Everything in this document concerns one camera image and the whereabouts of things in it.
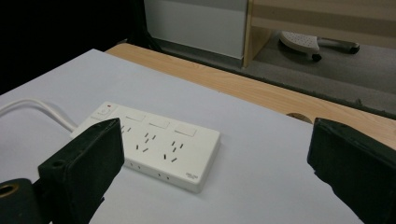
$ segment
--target gray floor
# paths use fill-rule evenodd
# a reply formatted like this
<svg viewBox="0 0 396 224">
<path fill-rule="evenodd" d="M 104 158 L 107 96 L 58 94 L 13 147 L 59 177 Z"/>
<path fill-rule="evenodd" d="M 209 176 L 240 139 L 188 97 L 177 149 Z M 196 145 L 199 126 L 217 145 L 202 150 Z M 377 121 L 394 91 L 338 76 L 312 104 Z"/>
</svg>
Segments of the gray floor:
<svg viewBox="0 0 396 224">
<path fill-rule="evenodd" d="M 308 55 L 279 44 L 274 32 L 243 69 L 234 58 L 158 43 L 165 52 L 187 60 L 396 119 L 396 49 L 361 45 L 357 54 L 349 54 L 340 43 L 321 39 L 322 60 L 315 63 Z"/>
</svg>

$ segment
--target power outlet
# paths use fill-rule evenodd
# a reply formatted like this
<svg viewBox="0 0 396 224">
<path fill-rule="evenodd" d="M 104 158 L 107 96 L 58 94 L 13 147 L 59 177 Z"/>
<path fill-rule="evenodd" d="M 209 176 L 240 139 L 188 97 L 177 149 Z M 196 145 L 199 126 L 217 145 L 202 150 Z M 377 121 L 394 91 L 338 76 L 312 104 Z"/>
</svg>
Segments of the power outlet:
<svg viewBox="0 0 396 224">
<path fill-rule="evenodd" d="M 71 137 L 113 118 L 121 121 L 125 166 L 192 192 L 202 190 L 219 149 L 219 132 L 104 102 Z"/>
</svg>

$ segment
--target white cable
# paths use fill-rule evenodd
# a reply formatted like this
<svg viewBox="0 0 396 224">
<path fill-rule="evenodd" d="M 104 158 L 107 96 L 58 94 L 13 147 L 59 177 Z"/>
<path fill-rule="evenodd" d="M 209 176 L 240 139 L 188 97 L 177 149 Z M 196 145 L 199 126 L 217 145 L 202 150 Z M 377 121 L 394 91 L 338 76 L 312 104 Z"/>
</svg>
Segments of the white cable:
<svg viewBox="0 0 396 224">
<path fill-rule="evenodd" d="M 37 99 L 33 99 L 33 98 L 25 98 L 25 99 L 20 99 L 18 101 L 14 101 L 11 102 L 7 105 L 4 105 L 2 107 L 0 107 L 0 115 L 7 109 L 9 109 L 10 107 L 20 104 L 20 103 L 24 103 L 24 102 L 33 102 L 36 103 L 38 105 L 41 105 L 41 107 L 43 107 L 47 112 L 49 112 L 58 122 L 60 122 L 68 131 L 73 132 L 77 126 L 69 121 L 67 121 L 60 113 L 58 113 L 54 108 L 50 107 L 49 105 L 45 104 L 42 101 L 39 101 Z"/>
</svg>

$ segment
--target white table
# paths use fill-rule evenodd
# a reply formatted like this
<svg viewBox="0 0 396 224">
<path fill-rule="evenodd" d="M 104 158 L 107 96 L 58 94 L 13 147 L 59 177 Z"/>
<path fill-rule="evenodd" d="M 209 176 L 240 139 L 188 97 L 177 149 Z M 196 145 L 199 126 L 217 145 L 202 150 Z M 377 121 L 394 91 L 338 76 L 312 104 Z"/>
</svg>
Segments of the white table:
<svg viewBox="0 0 396 224">
<path fill-rule="evenodd" d="M 82 122 L 103 101 L 221 132 L 204 190 L 193 194 L 122 168 L 92 223 L 361 223 L 307 164 L 312 125 L 91 50 L 0 96 L 35 97 Z M 0 182 L 36 167 L 69 132 L 35 105 L 0 116 Z"/>
</svg>

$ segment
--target power strip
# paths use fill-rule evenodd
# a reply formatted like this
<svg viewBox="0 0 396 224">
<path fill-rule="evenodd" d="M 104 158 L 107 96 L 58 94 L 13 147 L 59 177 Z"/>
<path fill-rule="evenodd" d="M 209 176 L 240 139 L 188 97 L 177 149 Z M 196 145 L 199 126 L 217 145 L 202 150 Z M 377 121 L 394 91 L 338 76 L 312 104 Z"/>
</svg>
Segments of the power strip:
<svg viewBox="0 0 396 224">
<path fill-rule="evenodd" d="M 120 118 L 124 165 L 183 189 L 201 192 L 219 149 L 220 133 L 175 119 L 104 102 L 77 129 Z"/>
</svg>

